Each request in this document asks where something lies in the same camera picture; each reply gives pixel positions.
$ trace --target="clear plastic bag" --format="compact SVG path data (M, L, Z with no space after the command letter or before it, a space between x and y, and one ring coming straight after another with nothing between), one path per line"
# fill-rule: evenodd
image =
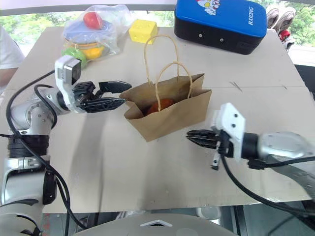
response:
M94 5L64 27L63 55L86 62L119 53L117 40L130 28L133 18L126 5Z

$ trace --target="tree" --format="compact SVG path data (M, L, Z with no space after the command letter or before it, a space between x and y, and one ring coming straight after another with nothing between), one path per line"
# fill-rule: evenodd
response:
M315 45L315 6L300 3L288 3L296 10L296 16L289 28L296 43L300 45Z
M64 26L79 14L80 12L58 12L1 16L0 24L17 44L34 44L47 27Z
M149 14L153 14L161 18L162 25L160 27L174 26L174 11L150 11Z

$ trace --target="cable connector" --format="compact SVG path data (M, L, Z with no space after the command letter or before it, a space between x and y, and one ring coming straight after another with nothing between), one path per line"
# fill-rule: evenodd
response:
M19 139L22 137L21 134L0 134L0 137L8 138L8 139Z
M223 130L220 132L220 146L218 148L218 153L221 155L226 156L228 153L229 141L230 136Z
M254 170L264 170L266 166L266 163L255 159L250 159L247 164L249 168Z

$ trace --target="black cable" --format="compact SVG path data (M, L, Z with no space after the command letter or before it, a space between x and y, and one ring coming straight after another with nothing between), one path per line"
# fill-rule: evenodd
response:
M282 162L273 163L273 164L264 164L263 167L265 168L280 167L280 166L286 166L286 165L308 162L308 161L315 161L315 156L296 158L296 159L282 161Z
M16 135L20 134L19 131L17 131L17 129L14 127L14 124L13 124L13 121L12 121L12 118L11 118L11 106L12 106L12 103L13 101L16 99L16 97L21 93L23 92L24 90L26 90L28 87L32 86L33 84L36 84L37 82L45 79L46 77L48 77L49 75L53 74L55 72L55 70L52 70L50 72L48 72L47 74L39 77L38 79L36 80L33 80L32 82L28 83L27 85L23 86L22 88L20 88L15 94L12 95L12 97L10 98L10 100L8 101L8 104L6 106L6 111L5 111L5 114L6 114L6 120L9 124L9 127L10 129L12 130L12 132Z
M64 236L67 236L69 233L69 225L70 225L70 214L67 211L67 215L66 215L66 219L65 219Z
M37 95L37 97L46 105L46 107L50 110L50 112L54 116L54 123L51 126L51 129L53 129L56 126L57 121L58 121L57 113L55 112L54 108L49 104L49 102L47 102L46 99L40 94L40 92L38 91L39 87L45 87L45 88L53 88L53 87L50 85L35 85L34 87L34 92Z
M311 230L315 231L315 223L313 217L302 217L300 215L293 214L299 221L308 226Z
M5 138L12 138L14 135L10 135L10 134L0 134L1 137L5 137Z
M69 202L67 201L67 199L65 198L64 196L64 193L63 193L63 187L62 185L60 184L60 182L57 180L57 186L59 188L59 191L60 191L60 195L61 195L61 198L63 200L63 203L65 205L65 208L67 209L67 212L69 213L69 215L71 216L71 218L73 219L73 221L79 226L81 227L82 229L86 230L87 227L85 225L83 225L73 214L72 210L70 209L70 204Z
M93 221L93 226L98 225L98 218L99 218L99 212L95 213L94 221Z
M63 189L62 188L59 188L59 190L61 191L60 194L64 196L63 198L63 203L64 203L64 206L66 207L67 211L69 212L71 218L82 228L82 229L87 229L87 227L85 227L83 224L81 224L81 222L79 222L76 217L74 216L73 212L71 211L69 205L68 205L68 202L67 200L70 200L70 194L69 194L69 189L67 187L67 184L64 180L64 178L59 174L59 172L53 168L50 164L48 164L40 155L38 155L36 152L34 152L29 146L27 143L25 143L25 141L23 140L23 136L21 136L21 134L19 133L19 131L15 128L14 124L13 124L13 121L12 121L12 116L11 116L11 106L13 104L13 101L16 99L16 97L22 93L25 89L29 88L30 86L32 86L33 84L41 81L42 79L46 78L47 76L53 74L55 71L52 70L50 72L48 72L47 74L39 77L38 79L30 82L29 84L23 86L22 88L20 88L16 93L14 93L12 95L12 97L9 99L8 101L8 104L7 104L7 107L6 107L6 119L7 119L7 122L9 124L9 127L10 129L12 130L13 134L17 136L17 138L20 139L20 142L21 144L34 156L36 157L39 162L44 166L46 167L48 170L52 171L55 176L59 179L59 181L61 182L61 184L63 185L64 187L64 191L65 191L65 196L64 196L64 192L63 192Z
M297 208L293 208L290 207L284 203L275 203L272 202L270 200L267 200L257 194L255 194L254 192L250 191L249 189L247 189L244 185L242 185L237 178L233 175L233 173L230 171L228 165L227 165L227 161L225 159L225 156L221 154L221 159L222 159L222 163L224 165L225 171L227 173L227 175L230 177L230 179L233 181L233 183L239 188L241 189L244 193L246 193L248 196L250 196L251 198L254 198L256 201L259 201L261 203L264 203L270 207L279 209L279 210L283 210L292 214L297 214L297 215L301 215L301 216L315 216L315 211L303 211Z
M276 231L278 228L280 228L282 225L284 225L286 222L292 220L294 218L294 216L290 216L287 219L281 221L279 224L277 224L271 231L269 231L269 233L267 234L267 236L270 236L274 231Z

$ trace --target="white table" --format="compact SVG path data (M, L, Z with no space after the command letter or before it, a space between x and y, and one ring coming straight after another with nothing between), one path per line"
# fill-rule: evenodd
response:
M4 111L9 96L54 68L63 46L62 30L46 29L8 85L0 106L1 133L8 132ZM172 28L159 32L175 38L180 61L192 74L205 73L204 88L213 90L207 119L147 143L125 120L126 105L103 113L59 117L51 132L49 152L51 164L69 186L74 212L254 203L231 182L222 166L219 171L210 168L211 150L185 138L189 130L209 128L213 111L226 102L232 102L245 116L248 132L293 131L315 144L314 101L275 32L269 31L248 56L180 40ZM123 51L119 55L91 62L82 71L81 81L144 83L144 44L126 37L120 45ZM174 59L170 40L158 38L148 48L151 76L155 78ZM169 69L164 78L175 74L175 68ZM43 83L54 85L54 76ZM32 89L17 100L24 101L30 93ZM6 145L7 140L0 139L2 158ZM272 170L250 170L245 160L240 164L229 160L229 164L240 182L263 197L273 201L308 199L298 184ZM45 212L64 211L59 196L45 207Z

